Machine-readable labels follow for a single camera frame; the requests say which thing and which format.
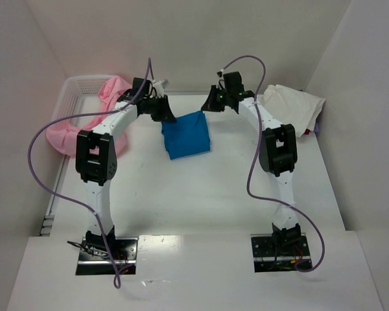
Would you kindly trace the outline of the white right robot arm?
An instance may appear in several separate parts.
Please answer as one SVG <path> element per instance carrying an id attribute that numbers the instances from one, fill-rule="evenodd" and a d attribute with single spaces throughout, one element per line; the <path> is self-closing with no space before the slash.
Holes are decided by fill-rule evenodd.
<path id="1" fill-rule="evenodd" d="M 298 160 L 295 129 L 275 119 L 258 103 L 252 91 L 245 90 L 239 72 L 219 71 L 217 75 L 218 82 L 211 86 L 201 110 L 223 112 L 229 107 L 259 134 L 252 166 L 259 162 L 266 172 L 275 196 L 267 200 L 278 204 L 272 222 L 272 247 L 280 255 L 292 248 L 301 236 L 298 217 L 291 209 L 294 205 L 292 178 Z"/>

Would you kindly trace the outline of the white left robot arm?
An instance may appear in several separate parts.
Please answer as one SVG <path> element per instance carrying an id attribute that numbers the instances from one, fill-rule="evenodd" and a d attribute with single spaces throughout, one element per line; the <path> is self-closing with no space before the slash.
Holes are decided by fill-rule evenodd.
<path id="1" fill-rule="evenodd" d="M 102 121 L 77 135 L 75 168 L 84 182 L 87 205 L 93 215 L 85 246 L 107 252 L 115 246 L 115 226 L 110 211 L 110 183 L 117 172 L 115 142 L 140 115 L 155 122 L 176 122 L 165 88 L 169 82 L 134 78 L 132 87 L 120 94 Z"/>

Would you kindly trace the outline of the white folded t shirt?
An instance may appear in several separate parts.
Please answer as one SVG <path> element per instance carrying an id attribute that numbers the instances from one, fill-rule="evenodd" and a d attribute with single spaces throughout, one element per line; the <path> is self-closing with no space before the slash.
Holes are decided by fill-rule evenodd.
<path id="1" fill-rule="evenodd" d="M 282 85 L 269 85 L 263 94 L 263 106 L 283 124 L 293 125 L 296 137 L 313 132 L 325 98 Z"/>

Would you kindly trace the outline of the blue t shirt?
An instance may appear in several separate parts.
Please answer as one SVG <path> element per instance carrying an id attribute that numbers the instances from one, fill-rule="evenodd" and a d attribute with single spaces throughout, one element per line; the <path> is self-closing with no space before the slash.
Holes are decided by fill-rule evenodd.
<path id="1" fill-rule="evenodd" d="M 196 111 L 178 117 L 176 122 L 162 122 L 161 133 L 170 160 L 203 154 L 211 150 L 206 116 Z"/>

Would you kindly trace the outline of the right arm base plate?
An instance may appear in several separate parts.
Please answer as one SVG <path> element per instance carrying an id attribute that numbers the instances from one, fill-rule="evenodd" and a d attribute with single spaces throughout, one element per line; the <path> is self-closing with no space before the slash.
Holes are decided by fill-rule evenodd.
<path id="1" fill-rule="evenodd" d="M 293 245 L 278 251 L 270 235 L 252 235 L 251 243 L 256 273 L 296 271 L 296 265 L 303 270 L 312 268 L 311 254 L 304 234 Z"/>

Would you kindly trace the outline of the white plastic basket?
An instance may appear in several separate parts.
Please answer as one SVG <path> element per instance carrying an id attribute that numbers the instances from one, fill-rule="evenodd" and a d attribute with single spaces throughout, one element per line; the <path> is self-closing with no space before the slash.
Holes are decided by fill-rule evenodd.
<path id="1" fill-rule="evenodd" d="M 102 104 L 98 93 L 112 75 L 81 75 L 68 78 L 59 94 L 51 120 L 82 113 L 95 113 Z"/>

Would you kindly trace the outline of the pink t shirt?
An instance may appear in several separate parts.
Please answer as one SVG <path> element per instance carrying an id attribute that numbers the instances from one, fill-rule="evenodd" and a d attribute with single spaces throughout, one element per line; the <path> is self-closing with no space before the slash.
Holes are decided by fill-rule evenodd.
<path id="1" fill-rule="evenodd" d="M 102 107 L 100 112 L 107 112 L 114 109 L 117 99 L 131 84 L 120 76 L 112 76 L 101 87 L 98 98 Z M 57 122 L 46 130 L 48 142 L 61 154 L 66 156 L 75 156 L 77 147 L 77 134 L 81 130 L 90 131 L 99 125 L 106 117 L 104 115 L 92 116 L 84 126 L 74 126 L 71 120 Z"/>

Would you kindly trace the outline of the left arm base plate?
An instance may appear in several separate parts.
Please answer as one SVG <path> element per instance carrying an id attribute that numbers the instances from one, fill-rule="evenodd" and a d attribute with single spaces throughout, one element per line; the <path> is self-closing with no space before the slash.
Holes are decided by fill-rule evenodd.
<path id="1" fill-rule="evenodd" d="M 112 249 L 115 265 L 121 275 L 136 274 L 138 238 L 119 238 Z M 80 247 L 75 275 L 114 275 L 114 268 L 106 250 L 87 246 L 85 239 Z"/>

